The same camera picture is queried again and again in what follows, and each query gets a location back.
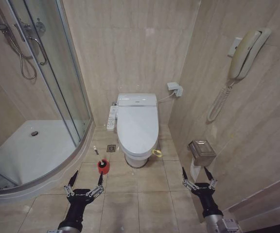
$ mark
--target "floor drain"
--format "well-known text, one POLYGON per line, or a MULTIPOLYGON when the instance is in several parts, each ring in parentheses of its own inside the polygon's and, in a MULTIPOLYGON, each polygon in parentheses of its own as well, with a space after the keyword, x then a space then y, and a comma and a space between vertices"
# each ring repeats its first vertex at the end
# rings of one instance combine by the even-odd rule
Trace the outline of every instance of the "floor drain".
POLYGON ((38 135, 38 131, 33 131, 33 132, 31 133, 31 136, 32 136, 32 137, 34 137, 34 136, 36 136, 36 135, 38 135))
POLYGON ((106 152, 115 152, 116 145, 107 145, 106 152))

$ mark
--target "toilet control panel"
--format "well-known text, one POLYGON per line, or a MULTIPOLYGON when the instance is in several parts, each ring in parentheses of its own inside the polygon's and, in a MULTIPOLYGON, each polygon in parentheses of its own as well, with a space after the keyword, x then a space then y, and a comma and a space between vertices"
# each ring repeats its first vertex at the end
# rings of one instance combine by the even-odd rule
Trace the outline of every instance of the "toilet control panel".
POLYGON ((109 118, 107 120, 107 125, 106 125, 106 130, 108 130, 108 131, 114 130, 117 108, 118 108, 117 105, 112 105, 110 107, 109 118))

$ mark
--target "toilet tank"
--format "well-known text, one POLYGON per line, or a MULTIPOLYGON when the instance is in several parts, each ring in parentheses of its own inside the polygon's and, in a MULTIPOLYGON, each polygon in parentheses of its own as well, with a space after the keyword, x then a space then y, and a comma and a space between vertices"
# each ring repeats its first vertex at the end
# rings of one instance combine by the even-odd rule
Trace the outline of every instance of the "toilet tank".
POLYGON ((149 93, 120 93, 117 99, 118 106, 156 106, 155 94, 149 93))

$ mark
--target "toilet paper holder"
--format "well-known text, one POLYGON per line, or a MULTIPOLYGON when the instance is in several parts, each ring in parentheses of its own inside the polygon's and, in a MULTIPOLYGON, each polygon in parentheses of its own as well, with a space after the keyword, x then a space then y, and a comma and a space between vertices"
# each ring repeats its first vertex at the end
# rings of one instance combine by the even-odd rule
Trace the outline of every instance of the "toilet paper holder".
POLYGON ((195 166, 208 166, 217 156, 207 140, 193 140, 189 144, 195 166))

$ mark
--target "toilet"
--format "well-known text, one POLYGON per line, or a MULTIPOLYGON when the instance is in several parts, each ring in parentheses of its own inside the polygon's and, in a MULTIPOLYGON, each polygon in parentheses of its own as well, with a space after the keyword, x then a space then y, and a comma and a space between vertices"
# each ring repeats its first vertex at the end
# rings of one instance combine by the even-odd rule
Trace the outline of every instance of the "toilet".
POLYGON ((158 144, 158 106, 155 94, 119 94, 117 134, 126 162, 143 167, 158 144))

